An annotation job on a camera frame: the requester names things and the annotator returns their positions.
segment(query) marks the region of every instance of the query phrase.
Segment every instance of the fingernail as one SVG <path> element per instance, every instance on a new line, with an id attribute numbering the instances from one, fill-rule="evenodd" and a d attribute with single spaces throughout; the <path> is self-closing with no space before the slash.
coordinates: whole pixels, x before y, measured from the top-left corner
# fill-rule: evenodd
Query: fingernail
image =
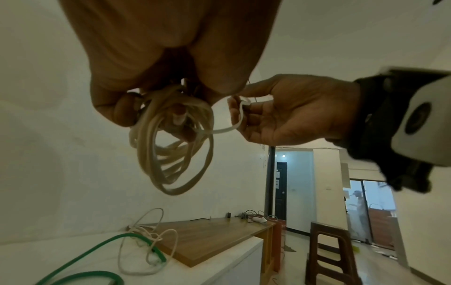
<path id="1" fill-rule="evenodd" d="M 184 113 L 183 115 L 172 114 L 172 122 L 176 126 L 183 125 L 185 123 L 186 119 L 187 119 L 187 114 L 186 113 Z"/>
<path id="2" fill-rule="evenodd" d="M 139 111 L 139 110 L 141 110 L 141 106 L 142 106 L 142 98 L 135 97 L 135 102 L 133 103 L 133 109 L 135 111 Z"/>

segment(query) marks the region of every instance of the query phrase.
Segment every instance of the wooden stool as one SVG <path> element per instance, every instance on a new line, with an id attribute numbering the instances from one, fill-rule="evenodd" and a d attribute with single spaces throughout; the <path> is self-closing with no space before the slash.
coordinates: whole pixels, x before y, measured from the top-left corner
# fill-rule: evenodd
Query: wooden stool
<path id="1" fill-rule="evenodd" d="M 318 235 L 320 234 L 338 239 L 340 250 L 339 261 L 318 255 Z M 318 261 L 340 267 L 343 270 L 343 273 L 322 267 L 318 264 Z M 347 230 L 320 223 L 311 223 L 310 252 L 307 255 L 305 284 L 316 285 L 316 276 L 318 274 L 339 280 L 346 285 L 362 285 L 362 280 L 357 275 L 356 260 L 354 259 L 351 238 Z"/>

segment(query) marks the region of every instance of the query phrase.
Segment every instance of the green hose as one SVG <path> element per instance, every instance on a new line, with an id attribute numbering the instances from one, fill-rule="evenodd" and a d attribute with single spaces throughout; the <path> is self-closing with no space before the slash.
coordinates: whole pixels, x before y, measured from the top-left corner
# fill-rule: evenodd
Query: green hose
<path id="1" fill-rule="evenodd" d="M 50 279 L 52 279 L 53 277 L 55 277 L 58 273 L 60 273 L 61 271 L 65 270 L 69 266 L 73 265 L 74 263 L 76 263 L 80 259 L 86 257 L 88 254 L 96 251 L 100 247 L 104 246 L 105 244 L 107 244 L 107 243 L 109 243 L 109 242 L 111 242 L 113 240 L 120 239 L 120 238 L 126 238 L 126 237 L 133 237 L 133 238 L 141 239 L 144 242 L 146 242 L 149 246 L 152 245 L 152 241 L 151 240 L 149 240 L 148 238 L 146 238 L 146 237 L 144 237 L 142 235 L 136 234 L 136 233 L 131 233 L 130 232 L 130 233 L 124 233 L 124 234 L 120 234 L 120 235 L 117 235 L 117 236 L 113 236 L 112 238 L 107 239 L 106 241 L 99 243 L 98 245 L 94 246 L 90 250 L 86 251 L 85 253 L 81 254 L 80 256 L 77 256 L 76 258 L 72 259 L 71 261 L 69 261 L 65 265 L 63 265 L 60 268 L 58 268 L 57 270 L 53 271 L 49 275 L 45 276 L 40 281 L 38 281 L 36 283 L 36 285 L 45 285 L 45 284 L 47 284 L 47 282 L 50 281 Z M 152 249 L 152 251 L 155 252 L 156 255 L 158 255 L 158 257 L 160 258 L 160 260 L 162 262 L 166 262 L 166 257 L 162 254 L 162 252 L 158 248 L 154 247 Z M 111 279 L 113 281 L 110 284 L 124 285 L 124 280 L 118 274 L 113 273 L 113 272 L 108 272 L 108 271 L 88 271 L 88 272 L 76 273 L 76 274 L 72 274 L 72 275 L 69 275 L 67 277 L 64 277 L 64 278 L 62 278 L 60 280 L 57 280 L 57 281 L 53 282 L 51 285 L 62 285 L 62 284 L 65 284 L 67 282 L 70 282 L 70 281 L 73 281 L 73 280 L 76 280 L 76 279 L 89 278 L 89 277 L 105 277 L 105 278 L 109 278 L 109 279 Z"/>

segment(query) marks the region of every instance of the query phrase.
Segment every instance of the dark door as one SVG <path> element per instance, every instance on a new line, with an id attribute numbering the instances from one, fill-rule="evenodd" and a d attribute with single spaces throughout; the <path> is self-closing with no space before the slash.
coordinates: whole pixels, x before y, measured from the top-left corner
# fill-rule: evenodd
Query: dark door
<path id="1" fill-rule="evenodd" d="M 274 215 L 287 220 L 287 163 L 278 162 L 276 170 L 276 200 Z"/>

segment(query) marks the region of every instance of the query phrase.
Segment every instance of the rope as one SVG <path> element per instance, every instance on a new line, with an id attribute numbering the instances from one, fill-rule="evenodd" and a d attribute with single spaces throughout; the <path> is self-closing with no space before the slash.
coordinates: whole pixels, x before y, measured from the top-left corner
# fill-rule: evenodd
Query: rope
<path id="1" fill-rule="evenodd" d="M 232 127 L 213 130 L 213 110 L 207 102 L 187 95 L 182 85 L 169 85 L 158 91 L 151 91 L 144 95 L 147 107 L 139 117 L 138 122 L 130 129 L 130 145 L 137 149 L 138 161 L 142 170 L 150 177 L 153 185 L 167 195 L 180 195 L 194 187 L 204 175 L 213 158 L 213 134 L 224 133 L 238 128 L 243 120 L 243 105 L 250 102 L 241 101 L 240 120 Z M 194 142 L 185 143 L 178 140 L 168 146 L 157 146 L 156 134 L 160 123 L 164 120 L 167 108 L 174 104 L 183 104 L 187 108 L 187 117 L 193 122 L 193 129 L 197 132 Z M 184 185 L 168 189 L 185 172 L 191 158 L 199 151 L 204 141 L 209 140 L 209 149 L 204 165 L 200 172 Z"/>

